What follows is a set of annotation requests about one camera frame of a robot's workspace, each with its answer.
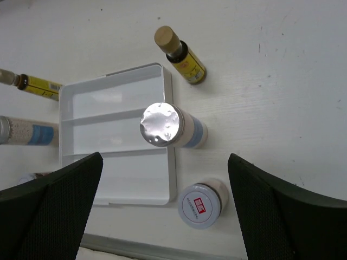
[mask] metal lid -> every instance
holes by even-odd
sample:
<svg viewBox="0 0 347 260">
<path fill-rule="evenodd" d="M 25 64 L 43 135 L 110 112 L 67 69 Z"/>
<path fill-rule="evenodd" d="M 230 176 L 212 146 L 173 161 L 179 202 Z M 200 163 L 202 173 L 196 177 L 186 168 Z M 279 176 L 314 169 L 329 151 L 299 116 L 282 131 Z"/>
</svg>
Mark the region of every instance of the metal lid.
<svg viewBox="0 0 347 260">
<path fill-rule="evenodd" d="M 180 135 L 182 124 L 182 115 L 173 105 L 165 102 L 154 103 L 143 113 L 140 131 L 150 144 L 165 147 Z"/>
<path fill-rule="evenodd" d="M 5 116 L 0 116 L 0 145 L 5 144 L 10 135 L 10 122 Z"/>
<path fill-rule="evenodd" d="M 187 187 L 178 198 L 178 213 L 182 220 L 195 229 L 213 225 L 221 213 L 221 202 L 210 187 L 194 184 Z"/>
<path fill-rule="evenodd" d="M 0 83 L 12 85 L 15 82 L 15 78 L 15 73 L 8 70 L 0 69 Z"/>
</svg>

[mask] cylindrical container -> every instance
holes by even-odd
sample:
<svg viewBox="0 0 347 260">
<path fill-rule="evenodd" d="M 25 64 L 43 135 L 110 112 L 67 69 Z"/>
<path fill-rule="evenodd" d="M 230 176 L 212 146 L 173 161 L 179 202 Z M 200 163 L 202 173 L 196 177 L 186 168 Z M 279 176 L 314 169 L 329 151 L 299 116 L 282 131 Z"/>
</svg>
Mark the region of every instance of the cylindrical container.
<svg viewBox="0 0 347 260">
<path fill-rule="evenodd" d="M 195 229 L 212 226 L 229 200 L 227 187 L 217 179 L 206 179 L 187 187 L 178 197 L 178 213 Z"/>
<path fill-rule="evenodd" d="M 205 79 L 205 66 L 169 26 L 160 27 L 154 35 L 154 41 L 190 84 L 199 84 Z"/>
<path fill-rule="evenodd" d="M 208 136 L 203 122 L 165 102 L 154 103 L 145 110 L 140 131 L 147 142 L 158 147 L 199 148 Z"/>
<path fill-rule="evenodd" d="M 32 93 L 44 98 L 58 101 L 59 89 L 62 84 L 39 79 L 27 74 L 15 74 L 12 71 L 0 69 L 0 82 L 16 86 L 19 90 Z"/>
<path fill-rule="evenodd" d="M 58 124 L 0 116 L 0 145 L 59 145 Z"/>
</svg>

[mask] yellow bottle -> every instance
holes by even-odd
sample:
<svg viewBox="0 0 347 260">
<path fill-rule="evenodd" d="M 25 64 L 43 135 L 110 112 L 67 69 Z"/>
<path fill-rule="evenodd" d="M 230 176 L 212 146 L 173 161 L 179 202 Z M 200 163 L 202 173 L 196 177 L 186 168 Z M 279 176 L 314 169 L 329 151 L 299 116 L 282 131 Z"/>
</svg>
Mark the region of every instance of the yellow bottle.
<svg viewBox="0 0 347 260">
<path fill-rule="evenodd" d="M 39 79 L 26 74 L 15 74 L 11 71 L 0 69 L 0 83 L 16 86 L 19 90 L 32 93 L 44 98 L 58 101 L 59 89 L 62 84 Z"/>
<path fill-rule="evenodd" d="M 169 26 L 160 27 L 154 35 L 154 41 L 190 84 L 199 84 L 205 79 L 205 66 Z"/>
</svg>

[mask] silver lid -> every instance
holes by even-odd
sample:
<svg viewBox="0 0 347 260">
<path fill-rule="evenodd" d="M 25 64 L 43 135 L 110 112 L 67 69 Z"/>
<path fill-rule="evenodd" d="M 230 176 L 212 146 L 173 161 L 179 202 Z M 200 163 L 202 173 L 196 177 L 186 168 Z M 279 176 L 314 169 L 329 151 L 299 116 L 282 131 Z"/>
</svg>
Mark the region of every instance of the silver lid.
<svg viewBox="0 0 347 260">
<path fill-rule="evenodd" d="M 0 145 L 5 144 L 10 136 L 10 122 L 5 116 L 0 116 Z"/>
<path fill-rule="evenodd" d="M 4 70 L 4 69 L 0 69 L 0 83 L 6 84 L 6 85 L 12 85 L 16 80 L 16 74 L 8 71 L 8 70 Z"/>
<path fill-rule="evenodd" d="M 165 102 L 150 105 L 142 115 L 140 131 L 150 144 L 165 147 L 173 143 L 182 132 L 180 111 Z"/>
</svg>

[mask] blue label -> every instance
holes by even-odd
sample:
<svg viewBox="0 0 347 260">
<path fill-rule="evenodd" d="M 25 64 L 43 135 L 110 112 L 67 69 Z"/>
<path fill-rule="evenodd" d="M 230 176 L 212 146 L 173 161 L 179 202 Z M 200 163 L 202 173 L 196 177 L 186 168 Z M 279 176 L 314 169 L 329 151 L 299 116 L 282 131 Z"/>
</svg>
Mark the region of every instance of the blue label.
<svg viewBox="0 0 347 260">
<path fill-rule="evenodd" d="M 193 148 L 197 146 L 199 142 L 201 141 L 202 135 L 203 135 L 203 128 L 199 119 L 193 116 L 191 116 L 191 118 L 193 119 L 193 122 L 194 122 L 194 133 L 191 139 L 189 140 L 189 142 L 187 142 L 187 144 L 184 146 L 184 148 Z"/>
<path fill-rule="evenodd" d="M 50 126 L 33 125 L 33 135 L 28 145 L 49 145 L 54 137 L 54 129 Z"/>
</svg>

